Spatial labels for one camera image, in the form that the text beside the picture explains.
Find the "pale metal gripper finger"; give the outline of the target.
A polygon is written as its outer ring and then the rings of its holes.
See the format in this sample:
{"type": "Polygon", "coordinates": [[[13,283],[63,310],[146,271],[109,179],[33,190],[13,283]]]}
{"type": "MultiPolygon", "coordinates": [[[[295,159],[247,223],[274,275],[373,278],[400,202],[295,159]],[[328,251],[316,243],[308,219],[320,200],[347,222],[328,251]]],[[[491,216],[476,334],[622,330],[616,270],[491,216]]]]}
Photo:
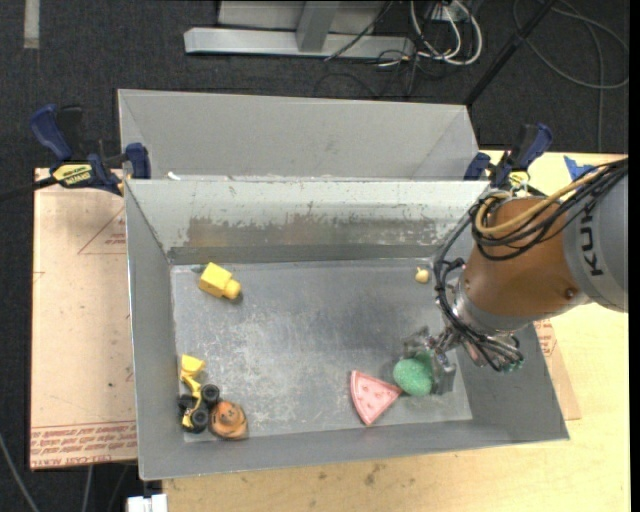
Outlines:
{"type": "Polygon", "coordinates": [[[433,362],[434,384],[437,395],[444,395],[454,389],[457,365],[451,363],[447,357],[436,357],[433,362]]]}
{"type": "Polygon", "coordinates": [[[433,337],[428,328],[422,328],[403,339],[403,355],[416,356],[431,348],[433,337]]]}

